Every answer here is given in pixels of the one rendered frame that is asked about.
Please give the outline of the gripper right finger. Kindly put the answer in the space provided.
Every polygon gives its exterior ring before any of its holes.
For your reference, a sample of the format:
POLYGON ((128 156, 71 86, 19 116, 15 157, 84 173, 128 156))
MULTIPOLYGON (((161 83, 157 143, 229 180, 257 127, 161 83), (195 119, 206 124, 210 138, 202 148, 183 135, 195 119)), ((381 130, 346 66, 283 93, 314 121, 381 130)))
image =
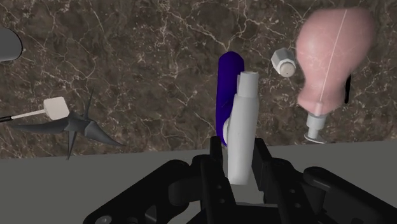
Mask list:
POLYGON ((397 224, 397 208, 322 167, 303 172, 254 142, 252 170, 264 202, 275 204, 281 224, 397 224))

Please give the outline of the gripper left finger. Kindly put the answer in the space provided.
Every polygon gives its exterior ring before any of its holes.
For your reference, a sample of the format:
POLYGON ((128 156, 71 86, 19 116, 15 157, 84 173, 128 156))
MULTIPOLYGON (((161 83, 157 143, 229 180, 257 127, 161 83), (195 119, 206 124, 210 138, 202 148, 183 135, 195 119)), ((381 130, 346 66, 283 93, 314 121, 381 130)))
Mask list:
POLYGON ((220 224, 235 199, 223 172, 221 140, 212 137, 209 153, 190 164, 170 160, 90 213, 83 224, 168 224, 191 202, 202 209, 187 224, 220 224))

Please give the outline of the white cylindrical tube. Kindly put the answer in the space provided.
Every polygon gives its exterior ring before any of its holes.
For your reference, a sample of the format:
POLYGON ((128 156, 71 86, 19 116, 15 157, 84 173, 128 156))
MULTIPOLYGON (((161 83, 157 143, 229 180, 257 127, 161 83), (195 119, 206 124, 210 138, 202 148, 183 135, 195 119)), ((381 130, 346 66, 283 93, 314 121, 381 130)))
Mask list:
POLYGON ((224 124, 228 152, 227 177, 233 185, 246 185, 251 169, 259 113, 257 72, 237 76, 237 93, 224 124))

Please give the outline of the blue cylinder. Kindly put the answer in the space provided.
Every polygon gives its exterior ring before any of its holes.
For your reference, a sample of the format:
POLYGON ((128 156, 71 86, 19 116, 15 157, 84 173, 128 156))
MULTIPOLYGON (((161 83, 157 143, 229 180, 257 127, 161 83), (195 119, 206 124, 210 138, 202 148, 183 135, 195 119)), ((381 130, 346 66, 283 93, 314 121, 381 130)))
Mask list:
POLYGON ((237 76, 243 72, 244 59, 236 52, 224 53, 218 61, 216 92, 216 135, 227 146, 223 126, 229 118, 237 93, 237 76))

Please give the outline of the white hexagonal cap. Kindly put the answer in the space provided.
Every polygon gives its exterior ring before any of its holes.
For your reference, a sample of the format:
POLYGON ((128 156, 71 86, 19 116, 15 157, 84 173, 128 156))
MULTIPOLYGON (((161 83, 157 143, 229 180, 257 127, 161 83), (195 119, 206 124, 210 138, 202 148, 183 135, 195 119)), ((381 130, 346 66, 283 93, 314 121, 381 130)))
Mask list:
POLYGON ((289 78, 295 74, 296 60, 291 50, 287 48, 276 50, 271 57, 271 62, 273 68, 282 77, 289 78))

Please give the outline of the pink pump bottle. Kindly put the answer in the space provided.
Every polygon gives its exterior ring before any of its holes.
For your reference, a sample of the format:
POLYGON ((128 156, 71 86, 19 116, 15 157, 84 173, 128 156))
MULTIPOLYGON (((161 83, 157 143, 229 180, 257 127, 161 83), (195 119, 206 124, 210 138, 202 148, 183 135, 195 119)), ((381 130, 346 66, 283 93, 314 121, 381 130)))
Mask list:
POLYGON ((297 103, 308 112, 304 137, 323 144, 319 135, 329 113, 345 101, 348 77, 366 57, 375 35, 375 22, 365 8, 314 11, 296 40, 296 59, 305 83, 297 103))

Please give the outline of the dark grey spiky figure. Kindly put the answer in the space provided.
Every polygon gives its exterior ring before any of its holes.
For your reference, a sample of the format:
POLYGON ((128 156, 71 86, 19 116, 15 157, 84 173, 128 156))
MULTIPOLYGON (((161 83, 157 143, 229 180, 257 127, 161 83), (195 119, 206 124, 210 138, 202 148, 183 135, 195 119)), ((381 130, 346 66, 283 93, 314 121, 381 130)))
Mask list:
POLYGON ((94 91, 92 90, 89 100, 86 103, 85 112, 82 115, 74 111, 69 112, 69 115, 59 120, 52 120, 46 123, 39 124, 18 124, 11 125, 11 128, 24 132, 32 132, 39 134, 59 134, 61 132, 68 132, 68 152, 67 160, 70 159, 72 154, 74 142, 78 134, 82 134, 88 139, 109 144, 113 146, 123 146, 107 135, 96 121, 89 118, 89 108, 94 91))

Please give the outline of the grey rounded object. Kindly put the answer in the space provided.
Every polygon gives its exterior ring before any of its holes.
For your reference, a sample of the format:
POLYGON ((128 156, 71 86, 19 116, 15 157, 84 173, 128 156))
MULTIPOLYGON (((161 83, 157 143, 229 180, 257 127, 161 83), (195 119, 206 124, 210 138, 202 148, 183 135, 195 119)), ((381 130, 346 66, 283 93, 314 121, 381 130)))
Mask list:
POLYGON ((16 60, 22 51, 20 37, 11 29, 0 28, 0 62, 16 60))

